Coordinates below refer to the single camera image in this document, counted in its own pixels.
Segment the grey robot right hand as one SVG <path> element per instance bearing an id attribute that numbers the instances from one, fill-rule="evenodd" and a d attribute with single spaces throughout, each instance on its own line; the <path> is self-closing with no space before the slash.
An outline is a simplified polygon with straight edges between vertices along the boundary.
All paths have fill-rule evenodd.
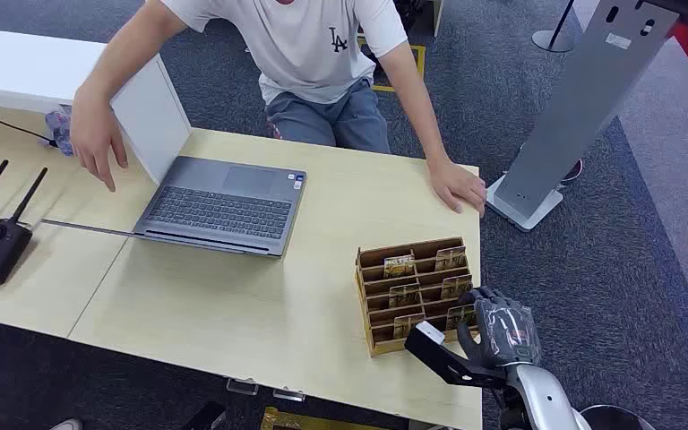
<path id="1" fill-rule="evenodd" d="M 540 364 L 541 344 L 530 307 L 488 287 L 462 293 L 459 304 L 471 307 L 480 334 L 480 341 L 474 341 L 468 325 L 458 322 L 458 341 L 474 365 L 496 368 Z"/>

